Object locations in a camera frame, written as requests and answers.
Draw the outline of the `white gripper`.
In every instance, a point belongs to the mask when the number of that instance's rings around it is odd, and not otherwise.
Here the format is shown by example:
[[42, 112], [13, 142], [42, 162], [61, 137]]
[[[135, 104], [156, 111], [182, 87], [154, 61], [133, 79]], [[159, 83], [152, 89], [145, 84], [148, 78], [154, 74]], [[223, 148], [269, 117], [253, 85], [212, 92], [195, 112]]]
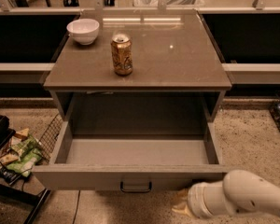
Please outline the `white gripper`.
[[179, 203], [172, 207], [179, 215], [192, 217], [193, 214], [198, 218], [208, 219], [232, 213], [232, 203], [225, 196], [222, 181], [197, 183], [190, 189], [180, 190], [177, 199], [180, 202], [187, 201], [187, 204]]

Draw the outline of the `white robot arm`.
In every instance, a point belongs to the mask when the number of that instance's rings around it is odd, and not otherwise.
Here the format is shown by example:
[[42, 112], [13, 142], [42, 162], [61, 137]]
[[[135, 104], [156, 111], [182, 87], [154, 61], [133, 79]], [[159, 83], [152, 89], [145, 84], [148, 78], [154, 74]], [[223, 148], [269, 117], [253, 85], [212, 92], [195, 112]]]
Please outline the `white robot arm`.
[[180, 190], [172, 210], [199, 219], [258, 214], [280, 218], [280, 188], [248, 171], [233, 170], [221, 181], [200, 182]]

